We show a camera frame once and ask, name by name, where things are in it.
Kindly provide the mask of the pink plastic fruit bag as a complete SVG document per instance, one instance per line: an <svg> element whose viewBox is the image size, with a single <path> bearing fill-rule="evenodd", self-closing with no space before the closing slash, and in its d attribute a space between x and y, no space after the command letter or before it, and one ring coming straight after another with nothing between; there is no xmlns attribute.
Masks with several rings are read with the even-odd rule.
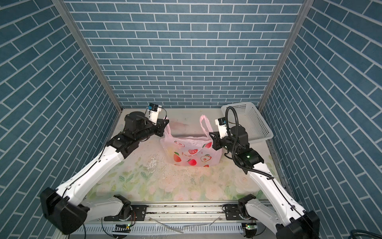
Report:
<svg viewBox="0 0 382 239"><path fill-rule="evenodd" d="M165 162L176 166L212 167L219 164L222 150L213 149L209 136L212 127L205 115L200 117L200 126L204 132L201 137L174 137L168 124L160 143L166 154Z"/></svg>

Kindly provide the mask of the white plastic mesh basket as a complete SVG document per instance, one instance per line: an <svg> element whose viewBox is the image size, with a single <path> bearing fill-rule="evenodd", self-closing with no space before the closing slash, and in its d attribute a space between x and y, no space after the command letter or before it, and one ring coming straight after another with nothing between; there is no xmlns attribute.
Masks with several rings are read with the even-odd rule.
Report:
<svg viewBox="0 0 382 239"><path fill-rule="evenodd" d="M229 106L236 110L239 124L246 129L250 143L258 143L273 138L272 130L253 103L240 102L224 105L221 107L223 115Z"/></svg>

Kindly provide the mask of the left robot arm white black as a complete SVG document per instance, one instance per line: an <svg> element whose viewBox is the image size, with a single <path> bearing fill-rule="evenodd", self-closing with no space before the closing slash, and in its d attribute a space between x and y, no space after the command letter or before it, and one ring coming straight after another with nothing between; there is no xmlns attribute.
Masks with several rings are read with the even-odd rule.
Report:
<svg viewBox="0 0 382 239"><path fill-rule="evenodd" d="M70 235L88 221L116 217L121 221L134 220L131 202L122 195L107 201L87 203L85 197L95 184L117 164L125 160L139 144L151 136L162 137L169 123L158 112L146 117L143 112L125 116L124 129L110 139L101 153L77 174L57 188L46 188L40 194L44 217L64 235Z"/></svg>

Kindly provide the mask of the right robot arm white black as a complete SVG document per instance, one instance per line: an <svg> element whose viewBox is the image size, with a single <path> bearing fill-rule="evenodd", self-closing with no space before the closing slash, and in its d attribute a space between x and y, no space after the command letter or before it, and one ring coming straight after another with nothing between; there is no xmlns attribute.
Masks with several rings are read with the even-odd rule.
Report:
<svg viewBox="0 0 382 239"><path fill-rule="evenodd" d="M272 204L264 206L255 196L239 200L244 217L252 217L271 230L278 239L318 239L320 219L314 211L307 212L271 174L261 155L250 147L244 127L234 126L224 137L210 132L212 147L232 154L234 164L260 187Z"/></svg>

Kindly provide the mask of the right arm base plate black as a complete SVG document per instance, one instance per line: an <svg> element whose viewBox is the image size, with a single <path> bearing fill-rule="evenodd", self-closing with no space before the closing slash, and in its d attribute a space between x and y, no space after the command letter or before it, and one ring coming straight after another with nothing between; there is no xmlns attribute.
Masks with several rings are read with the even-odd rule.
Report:
<svg viewBox="0 0 382 239"><path fill-rule="evenodd" d="M225 218L227 221L239 221L239 220L255 221L257 220L257 218L247 215L241 209L242 208L238 204L222 205L222 210L225 214Z"/></svg>

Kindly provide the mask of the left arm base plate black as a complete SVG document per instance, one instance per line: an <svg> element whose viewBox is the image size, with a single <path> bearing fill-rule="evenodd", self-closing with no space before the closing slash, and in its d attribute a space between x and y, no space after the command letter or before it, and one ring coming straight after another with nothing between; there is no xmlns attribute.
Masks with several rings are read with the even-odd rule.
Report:
<svg viewBox="0 0 382 239"><path fill-rule="evenodd" d="M140 222L145 220L147 205L130 205L130 208L122 209L122 212L116 216L104 217L106 222L131 221Z"/></svg>

